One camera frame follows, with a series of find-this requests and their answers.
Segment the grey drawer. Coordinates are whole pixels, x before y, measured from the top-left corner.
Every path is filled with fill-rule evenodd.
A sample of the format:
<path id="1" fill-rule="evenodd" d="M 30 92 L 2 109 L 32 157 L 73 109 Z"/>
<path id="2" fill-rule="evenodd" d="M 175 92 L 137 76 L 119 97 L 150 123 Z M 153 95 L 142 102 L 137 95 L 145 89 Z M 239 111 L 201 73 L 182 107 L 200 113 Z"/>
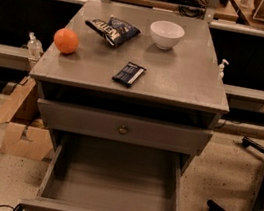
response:
<path id="1" fill-rule="evenodd" d="M 212 138 L 210 130 L 126 116 L 125 114 L 39 99 L 49 129 L 129 142 L 134 145 L 200 155 Z"/>
<path id="2" fill-rule="evenodd" d="M 178 211 L 173 152 L 83 135 L 62 138 L 25 211 Z"/>

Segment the grey drawer cabinet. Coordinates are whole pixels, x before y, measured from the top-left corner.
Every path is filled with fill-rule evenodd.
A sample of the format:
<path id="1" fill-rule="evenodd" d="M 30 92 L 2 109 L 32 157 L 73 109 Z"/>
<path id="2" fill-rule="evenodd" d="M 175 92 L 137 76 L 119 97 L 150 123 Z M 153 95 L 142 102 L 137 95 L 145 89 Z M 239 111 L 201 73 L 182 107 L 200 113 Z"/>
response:
<path id="1" fill-rule="evenodd" d="M 140 31 L 118 47 L 85 24 L 117 17 Z M 179 24 L 185 35 L 170 49 L 158 48 L 150 33 L 155 21 Z M 77 52 L 62 55 L 50 46 L 30 72 L 39 99 L 212 131 L 229 111 L 208 24 L 169 12 L 86 2 L 68 23 L 79 37 Z M 130 87 L 112 77 L 132 62 L 145 72 Z M 187 169 L 196 155 L 173 152 Z"/>

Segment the grey top drawer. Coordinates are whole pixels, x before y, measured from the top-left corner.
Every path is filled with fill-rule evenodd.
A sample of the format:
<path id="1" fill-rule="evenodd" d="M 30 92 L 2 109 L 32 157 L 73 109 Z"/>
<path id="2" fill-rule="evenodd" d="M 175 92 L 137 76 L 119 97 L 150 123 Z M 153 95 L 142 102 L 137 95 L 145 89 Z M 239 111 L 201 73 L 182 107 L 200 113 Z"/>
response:
<path id="1" fill-rule="evenodd" d="M 212 138 L 210 130 L 126 116 L 125 114 L 39 99 L 49 129 L 129 142 L 134 145 L 200 155 Z"/>

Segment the dark blue snack packet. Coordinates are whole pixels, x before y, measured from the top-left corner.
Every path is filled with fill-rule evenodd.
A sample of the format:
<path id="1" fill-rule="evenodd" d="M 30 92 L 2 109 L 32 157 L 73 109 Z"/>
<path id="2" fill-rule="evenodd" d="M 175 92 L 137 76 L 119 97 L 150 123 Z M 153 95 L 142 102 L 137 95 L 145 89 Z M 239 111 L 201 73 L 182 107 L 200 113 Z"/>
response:
<path id="1" fill-rule="evenodd" d="M 130 88 L 144 72 L 145 68 L 141 67 L 140 65 L 136 65 L 135 63 L 129 62 L 120 70 L 120 72 L 112 77 L 112 80 Z"/>

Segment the blue chip bag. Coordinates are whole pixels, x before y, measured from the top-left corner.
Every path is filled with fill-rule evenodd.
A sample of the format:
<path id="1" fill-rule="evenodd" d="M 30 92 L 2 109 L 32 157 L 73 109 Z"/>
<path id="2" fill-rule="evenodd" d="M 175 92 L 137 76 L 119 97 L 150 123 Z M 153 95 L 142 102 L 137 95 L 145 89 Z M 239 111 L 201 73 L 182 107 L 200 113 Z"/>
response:
<path id="1" fill-rule="evenodd" d="M 93 19 L 86 20 L 85 24 L 92 28 L 98 35 L 104 38 L 110 46 L 118 47 L 131 40 L 140 33 L 139 29 L 122 19 L 110 16 L 110 19 L 104 20 Z"/>

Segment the white bowl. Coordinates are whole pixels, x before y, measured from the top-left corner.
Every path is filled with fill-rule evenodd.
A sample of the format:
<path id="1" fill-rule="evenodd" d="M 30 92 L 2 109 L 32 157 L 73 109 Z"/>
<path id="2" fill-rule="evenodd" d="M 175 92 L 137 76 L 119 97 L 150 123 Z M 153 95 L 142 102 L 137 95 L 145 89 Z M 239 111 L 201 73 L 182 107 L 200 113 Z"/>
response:
<path id="1" fill-rule="evenodd" d="M 174 22 L 155 21 L 150 25 L 150 33 L 155 45 L 160 49 L 170 49 L 185 35 L 184 29 Z"/>

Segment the orange fruit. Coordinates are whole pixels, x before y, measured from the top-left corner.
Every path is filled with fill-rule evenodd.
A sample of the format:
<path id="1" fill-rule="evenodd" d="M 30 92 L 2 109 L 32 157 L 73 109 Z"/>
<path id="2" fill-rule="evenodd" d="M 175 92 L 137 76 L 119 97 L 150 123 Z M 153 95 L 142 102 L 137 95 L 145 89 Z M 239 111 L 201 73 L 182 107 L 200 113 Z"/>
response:
<path id="1" fill-rule="evenodd" d="M 74 53 L 77 50 L 79 44 L 78 40 L 79 38 L 74 31 L 64 28 L 57 30 L 53 38 L 58 51 L 67 55 Z"/>

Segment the white pump bottle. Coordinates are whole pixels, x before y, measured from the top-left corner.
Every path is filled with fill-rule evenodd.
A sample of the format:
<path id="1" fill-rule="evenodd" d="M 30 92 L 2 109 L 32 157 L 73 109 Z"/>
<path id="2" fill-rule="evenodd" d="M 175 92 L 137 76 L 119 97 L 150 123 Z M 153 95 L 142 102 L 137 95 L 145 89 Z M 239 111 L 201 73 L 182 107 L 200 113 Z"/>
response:
<path id="1" fill-rule="evenodd" d="M 226 59 L 221 60 L 221 64 L 219 64 L 219 77 L 221 80 L 223 80 L 223 77 L 225 76 L 224 70 L 225 66 L 229 65 L 229 62 Z"/>

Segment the brown cardboard box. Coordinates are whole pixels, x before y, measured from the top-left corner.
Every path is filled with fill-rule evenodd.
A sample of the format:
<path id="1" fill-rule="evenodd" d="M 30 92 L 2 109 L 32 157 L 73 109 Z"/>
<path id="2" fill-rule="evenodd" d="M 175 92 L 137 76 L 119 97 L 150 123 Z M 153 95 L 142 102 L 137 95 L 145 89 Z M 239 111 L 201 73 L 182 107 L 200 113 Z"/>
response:
<path id="1" fill-rule="evenodd" d="M 0 124 L 7 124 L 2 153 L 35 161 L 52 158 L 54 149 L 37 107 L 37 89 L 35 80 L 25 77 L 0 107 Z"/>

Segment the clear bottle on ledge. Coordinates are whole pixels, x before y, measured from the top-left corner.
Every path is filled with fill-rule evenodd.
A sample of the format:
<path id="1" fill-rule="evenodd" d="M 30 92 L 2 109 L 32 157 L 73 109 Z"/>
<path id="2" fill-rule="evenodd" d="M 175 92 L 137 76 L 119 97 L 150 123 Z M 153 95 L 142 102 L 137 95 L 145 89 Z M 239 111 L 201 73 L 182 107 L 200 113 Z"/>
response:
<path id="1" fill-rule="evenodd" d="M 39 39 L 36 38 L 34 32 L 29 33 L 29 42 L 27 43 L 29 56 L 32 59 L 40 59 L 43 55 L 43 47 Z"/>

